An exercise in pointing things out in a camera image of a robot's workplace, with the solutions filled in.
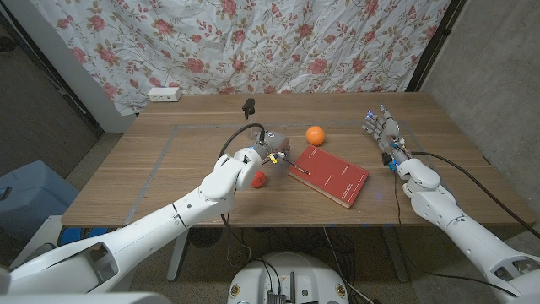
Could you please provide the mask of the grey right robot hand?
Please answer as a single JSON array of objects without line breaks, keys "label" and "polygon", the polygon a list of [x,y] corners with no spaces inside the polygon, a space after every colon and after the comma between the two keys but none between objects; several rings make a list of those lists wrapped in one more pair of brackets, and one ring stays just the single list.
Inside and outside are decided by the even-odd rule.
[{"label": "grey right robot hand", "polygon": [[367,113],[362,128],[375,140],[383,153],[389,154],[397,162],[410,159],[400,135],[399,125],[383,105],[380,115],[372,111]]}]

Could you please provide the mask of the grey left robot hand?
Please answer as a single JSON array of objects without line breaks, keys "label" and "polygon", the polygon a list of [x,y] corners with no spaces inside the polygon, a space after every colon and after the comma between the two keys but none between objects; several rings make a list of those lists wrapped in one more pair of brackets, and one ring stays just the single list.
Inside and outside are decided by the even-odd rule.
[{"label": "grey left robot hand", "polygon": [[263,138],[258,135],[252,148],[260,155],[261,160],[268,159],[270,154],[284,153],[285,156],[290,156],[289,138],[277,131],[266,131]]}]

